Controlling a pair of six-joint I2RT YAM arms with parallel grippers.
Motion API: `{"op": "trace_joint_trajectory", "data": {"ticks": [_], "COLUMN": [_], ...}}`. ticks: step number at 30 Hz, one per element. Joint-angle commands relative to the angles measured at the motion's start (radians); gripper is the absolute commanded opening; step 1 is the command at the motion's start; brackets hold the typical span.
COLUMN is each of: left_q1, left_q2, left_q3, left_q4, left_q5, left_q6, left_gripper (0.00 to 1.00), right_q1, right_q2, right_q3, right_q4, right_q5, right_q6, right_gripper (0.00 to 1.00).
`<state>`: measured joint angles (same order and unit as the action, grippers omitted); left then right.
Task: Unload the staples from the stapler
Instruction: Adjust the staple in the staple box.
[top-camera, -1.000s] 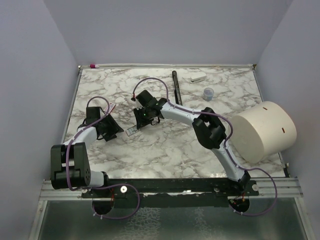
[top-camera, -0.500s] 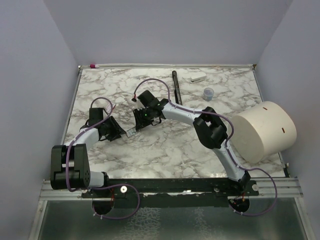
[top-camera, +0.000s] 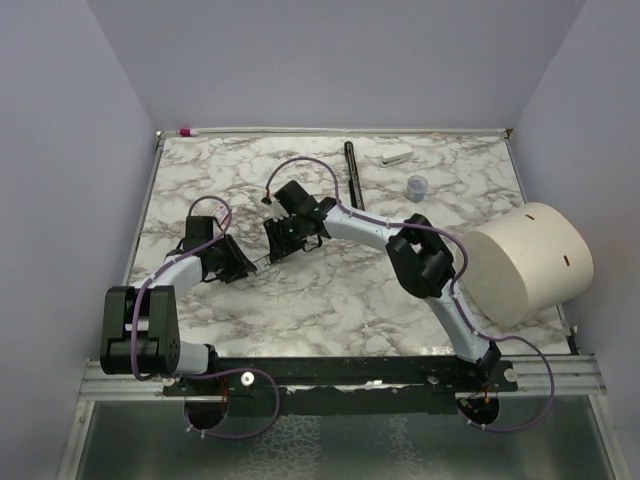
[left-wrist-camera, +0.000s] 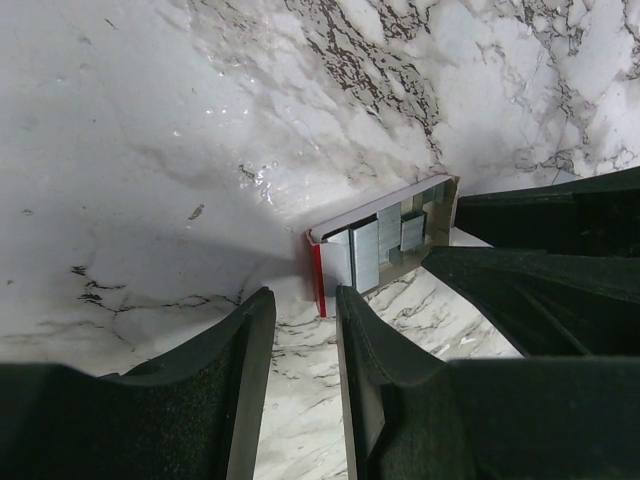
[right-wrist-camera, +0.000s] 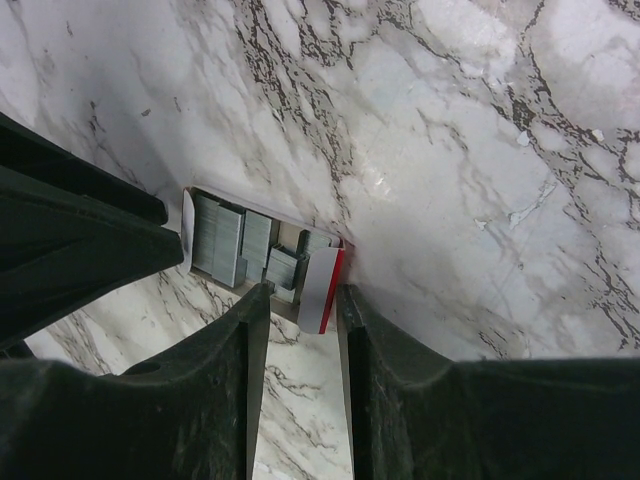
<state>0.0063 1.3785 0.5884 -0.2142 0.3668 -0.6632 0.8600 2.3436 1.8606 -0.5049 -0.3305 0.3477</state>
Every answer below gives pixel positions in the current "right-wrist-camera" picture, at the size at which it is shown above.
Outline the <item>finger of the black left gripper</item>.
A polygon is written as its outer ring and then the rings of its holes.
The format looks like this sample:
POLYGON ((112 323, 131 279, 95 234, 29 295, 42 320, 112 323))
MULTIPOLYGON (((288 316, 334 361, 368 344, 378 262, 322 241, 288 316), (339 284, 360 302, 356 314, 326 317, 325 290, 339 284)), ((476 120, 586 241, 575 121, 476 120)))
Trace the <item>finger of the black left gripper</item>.
POLYGON ((162 201, 105 172, 48 184, 1 171, 1 345, 178 265, 162 201))
POLYGON ((5 114, 1 116, 1 165, 156 225, 168 221, 166 207, 158 198, 76 157, 5 114))

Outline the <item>staple box tray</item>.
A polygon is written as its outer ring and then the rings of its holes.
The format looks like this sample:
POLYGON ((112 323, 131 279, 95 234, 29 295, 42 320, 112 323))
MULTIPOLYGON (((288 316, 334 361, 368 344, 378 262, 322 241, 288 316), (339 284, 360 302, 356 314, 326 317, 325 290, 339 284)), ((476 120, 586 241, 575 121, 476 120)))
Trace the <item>staple box tray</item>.
POLYGON ((242 296, 271 289, 271 311, 308 334, 326 332, 346 257, 339 236, 213 188, 183 191, 185 272, 242 296))

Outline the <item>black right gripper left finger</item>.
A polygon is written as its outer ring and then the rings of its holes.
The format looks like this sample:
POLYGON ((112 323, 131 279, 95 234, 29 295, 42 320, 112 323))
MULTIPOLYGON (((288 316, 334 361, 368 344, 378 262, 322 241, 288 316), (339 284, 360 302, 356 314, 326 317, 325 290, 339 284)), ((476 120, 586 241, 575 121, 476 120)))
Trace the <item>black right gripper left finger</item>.
POLYGON ((270 326, 258 284, 224 315, 120 375, 1 364, 5 479, 248 479, 270 326))

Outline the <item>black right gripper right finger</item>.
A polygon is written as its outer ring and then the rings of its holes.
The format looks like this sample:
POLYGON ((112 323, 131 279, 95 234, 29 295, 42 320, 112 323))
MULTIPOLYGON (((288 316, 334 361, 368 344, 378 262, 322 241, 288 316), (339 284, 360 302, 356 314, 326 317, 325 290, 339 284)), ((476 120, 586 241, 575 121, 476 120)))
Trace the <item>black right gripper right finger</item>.
POLYGON ((453 361, 352 285, 336 307, 358 479, 635 479, 634 358, 453 361))

